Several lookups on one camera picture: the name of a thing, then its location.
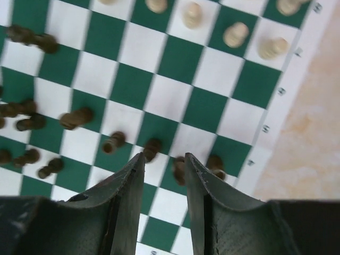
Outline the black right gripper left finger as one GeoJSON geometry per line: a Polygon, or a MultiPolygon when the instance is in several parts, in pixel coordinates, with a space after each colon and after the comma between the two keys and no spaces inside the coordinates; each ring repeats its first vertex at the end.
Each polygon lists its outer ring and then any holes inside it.
{"type": "Polygon", "coordinates": [[[145,156],[67,201],[1,197],[1,254],[134,254],[145,156]]]}

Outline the light wooden pawn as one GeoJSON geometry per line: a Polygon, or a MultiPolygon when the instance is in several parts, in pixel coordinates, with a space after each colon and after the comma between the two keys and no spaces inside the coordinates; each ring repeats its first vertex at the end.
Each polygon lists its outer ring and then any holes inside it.
{"type": "Polygon", "coordinates": [[[270,60],[287,52],[288,47],[288,41],[282,37],[268,39],[260,44],[258,54],[262,59],[270,60]]]}

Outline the green white chess mat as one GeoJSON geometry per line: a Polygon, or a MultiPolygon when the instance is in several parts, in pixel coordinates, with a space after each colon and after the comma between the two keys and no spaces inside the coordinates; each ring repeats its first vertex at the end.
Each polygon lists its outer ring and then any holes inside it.
{"type": "Polygon", "coordinates": [[[160,152],[146,165],[137,254],[192,254],[186,188],[176,157],[223,161],[227,183],[254,189],[273,150],[310,47],[335,1],[308,1],[290,16],[276,1],[189,1],[160,14],[145,1],[1,1],[1,103],[33,99],[43,129],[6,120],[1,147],[40,160],[1,167],[1,195],[67,200],[120,170],[146,142],[160,152]],[[260,44],[282,37],[287,52],[262,59],[260,44]]]}

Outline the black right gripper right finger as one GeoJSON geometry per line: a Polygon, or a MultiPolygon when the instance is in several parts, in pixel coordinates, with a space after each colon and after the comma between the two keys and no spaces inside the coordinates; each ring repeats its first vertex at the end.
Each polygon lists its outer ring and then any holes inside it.
{"type": "Polygon", "coordinates": [[[338,200],[248,196],[191,153],[185,183],[194,254],[339,254],[338,200]]]}

